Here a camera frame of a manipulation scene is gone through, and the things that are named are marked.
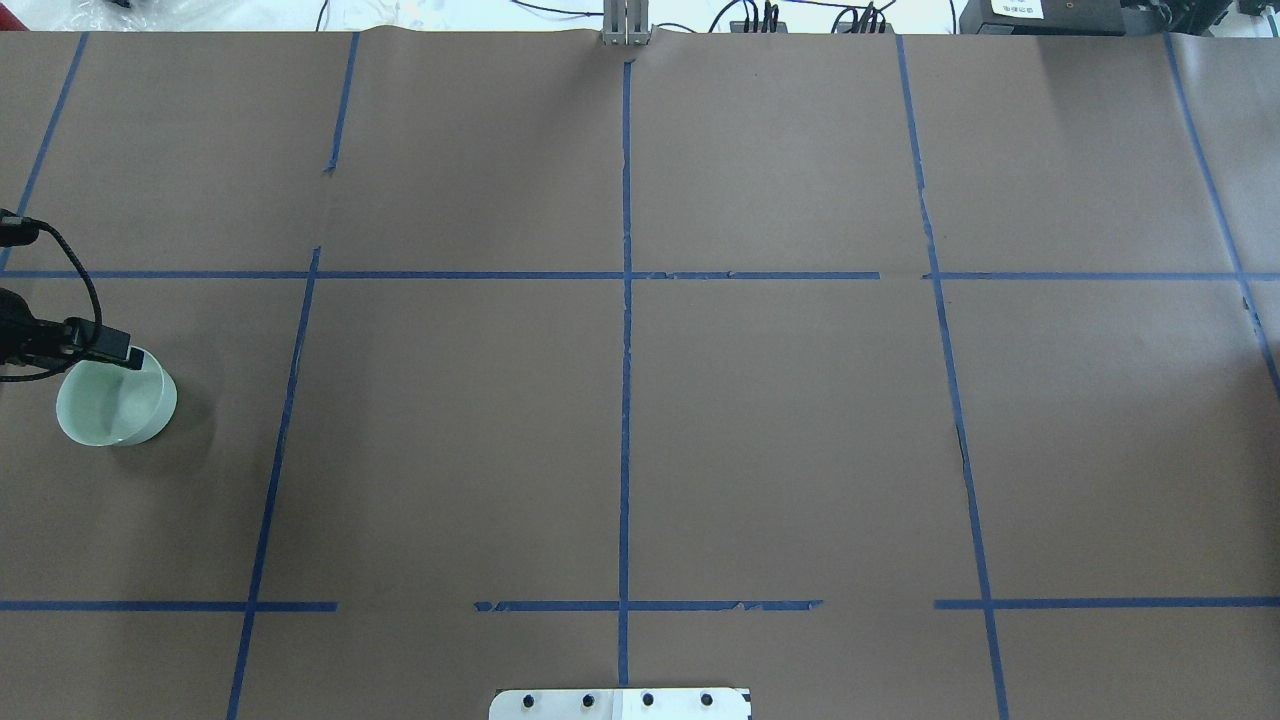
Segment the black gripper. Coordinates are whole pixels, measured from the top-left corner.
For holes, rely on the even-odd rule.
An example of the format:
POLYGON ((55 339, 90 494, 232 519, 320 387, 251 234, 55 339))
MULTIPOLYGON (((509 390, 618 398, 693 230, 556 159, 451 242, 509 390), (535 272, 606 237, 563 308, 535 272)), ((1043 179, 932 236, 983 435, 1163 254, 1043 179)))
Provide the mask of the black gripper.
POLYGON ((1 288, 1 360, 40 369, 69 369, 77 360, 140 372, 145 351, 131 333, 90 319, 40 319, 23 297, 1 288))

